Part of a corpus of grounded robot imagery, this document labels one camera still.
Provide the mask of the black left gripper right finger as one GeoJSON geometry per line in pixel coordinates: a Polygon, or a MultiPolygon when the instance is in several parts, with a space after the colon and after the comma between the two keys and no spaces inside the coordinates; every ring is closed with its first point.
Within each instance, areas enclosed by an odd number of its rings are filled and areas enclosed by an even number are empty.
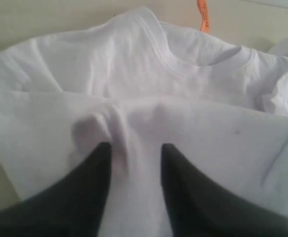
{"type": "Polygon", "coordinates": [[[161,149],[161,185],[175,237],[288,237],[288,218],[229,192],[173,145],[161,149]]]}

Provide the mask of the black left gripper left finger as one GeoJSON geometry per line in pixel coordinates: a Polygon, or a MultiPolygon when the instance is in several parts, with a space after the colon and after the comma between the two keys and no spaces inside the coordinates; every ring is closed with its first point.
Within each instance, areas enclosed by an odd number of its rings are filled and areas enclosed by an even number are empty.
{"type": "Polygon", "coordinates": [[[109,143],[99,143],[62,180],[0,211],[0,237],[95,237],[111,182],[109,143]]]}

